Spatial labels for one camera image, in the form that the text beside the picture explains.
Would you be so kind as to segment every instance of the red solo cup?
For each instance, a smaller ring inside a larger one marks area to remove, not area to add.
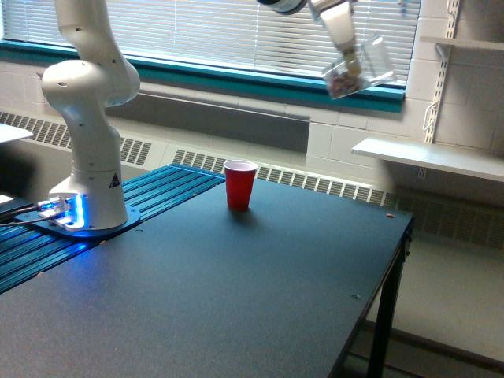
[[[228,208],[246,211],[258,165],[251,161],[230,160],[224,163]]]

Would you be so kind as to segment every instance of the radiator vent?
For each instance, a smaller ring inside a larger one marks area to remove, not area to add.
[[[224,173],[225,159],[178,149],[173,163]],[[442,203],[431,199],[396,195],[334,177],[260,164],[260,180],[301,187],[328,195],[351,198],[356,201],[411,212],[415,215],[415,231],[446,236],[481,246],[504,248],[504,214],[485,209],[466,208],[462,204]]]
[[[0,124],[23,128],[33,133],[33,142],[50,144],[67,150],[72,149],[72,140],[66,125],[39,120],[26,116],[0,112]],[[120,159],[122,162],[143,166],[149,155],[152,143],[144,140],[121,138]]]

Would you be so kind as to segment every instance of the window sill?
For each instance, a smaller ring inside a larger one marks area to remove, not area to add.
[[[138,69],[143,80],[156,80],[174,86],[183,84],[197,89],[226,91],[237,95],[246,93],[271,101],[302,102],[307,106],[342,106],[400,113],[405,94],[402,88],[374,87],[332,100],[322,80],[125,56]],[[0,59],[4,60],[53,64],[65,58],[76,57],[77,52],[70,47],[0,41]]]

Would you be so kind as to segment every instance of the window blinds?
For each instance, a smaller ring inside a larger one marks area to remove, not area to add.
[[[204,65],[321,77],[339,53],[308,7],[281,16],[255,0],[108,0],[125,54]],[[54,0],[2,0],[4,38],[68,45],[57,31]],[[358,42],[382,35],[399,83],[410,67],[420,0],[360,0]]]

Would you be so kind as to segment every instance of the white shelf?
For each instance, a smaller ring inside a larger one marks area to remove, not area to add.
[[[397,163],[504,182],[504,156],[461,147],[372,137],[360,142],[352,152]]]
[[[462,49],[504,51],[504,43],[476,41],[472,39],[438,38],[424,36],[420,37],[420,41],[427,43],[438,43],[439,45],[445,46],[455,46]]]
[[[30,138],[33,136],[28,130],[22,128],[13,128],[6,124],[0,124],[0,143],[10,142],[11,140],[18,140],[23,138]]]

